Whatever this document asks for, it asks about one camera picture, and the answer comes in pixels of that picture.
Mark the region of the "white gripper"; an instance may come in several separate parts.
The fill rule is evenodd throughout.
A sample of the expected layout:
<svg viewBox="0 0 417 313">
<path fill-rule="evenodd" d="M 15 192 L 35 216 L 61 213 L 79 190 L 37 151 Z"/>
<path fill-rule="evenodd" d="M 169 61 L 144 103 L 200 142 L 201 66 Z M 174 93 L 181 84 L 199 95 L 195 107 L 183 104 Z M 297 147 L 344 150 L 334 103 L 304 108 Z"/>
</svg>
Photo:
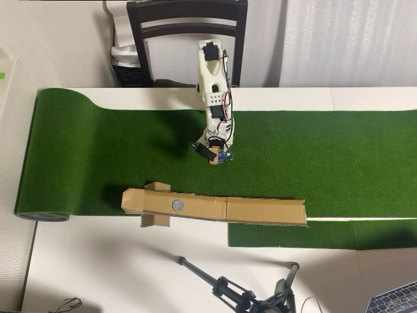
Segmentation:
<svg viewBox="0 0 417 313">
<path fill-rule="evenodd" d="M 208 128 L 204 129 L 200 137 L 200 143 L 209 147 L 210 145 L 217 145 L 228 151 L 233 144 L 233 135 L 235 128 L 232 125 L 220 125 L 219 129 L 211 132 Z"/>
</svg>

